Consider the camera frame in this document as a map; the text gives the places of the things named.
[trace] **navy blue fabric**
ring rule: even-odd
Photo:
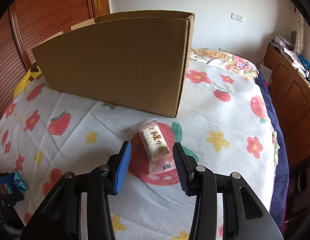
[[[289,169],[287,152],[284,143],[282,130],[279,127],[278,119],[274,106],[271,102],[271,96],[265,85],[265,77],[262,73],[255,78],[255,83],[260,87],[267,109],[267,114],[271,119],[274,130],[277,132],[277,141],[280,146],[278,151],[278,165],[276,167],[276,175],[274,181],[274,192],[271,200],[270,214],[274,219],[278,228],[282,231],[285,215],[286,195],[288,189]]]

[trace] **wrapped snack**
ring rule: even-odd
[[[139,133],[149,160],[148,174],[153,175],[174,169],[173,153],[167,146],[156,121],[143,122],[135,126],[135,129]]]

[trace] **yellow star print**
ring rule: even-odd
[[[42,163],[43,159],[44,159],[44,157],[42,156],[42,151],[38,151],[36,153],[36,156],[35,156],[35,159],[34,159],[37,167],[40,166],[40,164]]]
[[[85,135],[86,145],[90,143],[97,143],[96,136],[97,136],[96,132],[89,132],[87,135]]]
[[[206,139],[207,142],[214,144],[214,150],[216,152],[220,152],[222,147],[228,148],[230,146],[230,143],[224,139],[224,133],[223,132],[214,132],[210,131],[210,137]]]
[[[178,236],[173,236],[172,240],[188,240],[189,236],[186,231],[180,231]]]
[[[112,217],[114,234],[116,234],[117,231],[126,231],[127,230],[127,226],[125,226],[124,224],[121,224],[119,221],[120,221],[119,215],[114,215]]]

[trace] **metal screw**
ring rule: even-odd
[[[101,171],[107,171],[109,169],[109,166],[107,164],[102,164],[101,166],[99,166],[99,169]]]
[[[198,165],[198,166],[196,166],[196,170],[200,171],[200,172],[203,172],[203,171],[206,170],[206,168],[204,166],[202,166],[202,165]]]
[[[66,172],[66,173],[64,174],[64,178],[65,178],[65,179],[70,179],[72,176],[73,176],[73,174],[72,174],[70,171],[68,171],[68,172]]]
[[[240,174],[238,172],[234,172],[234,173],[232,173],[232,177],[234,179],[240,179]]]

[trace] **bed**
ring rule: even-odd
[[[0,170],[16,169],[28,185],[15,206],[24,224],[64,172],[89,172],[129,140],[124,189],[109,198],[116,238],[188,239],[195,199],[181,191],[176,170],[147,174],[142,142],[131,129],[152,118],[170,148],[179,141],[213,172],[241,173],[282,227],[287,156],[263,77],[241,57],[196,48],[175,119],[51,90],[43,75],[28,84],[0,121]],[[85,208],[83,195],[82,239]],[[217,239],[223,237],[222,208],[219,195]]]

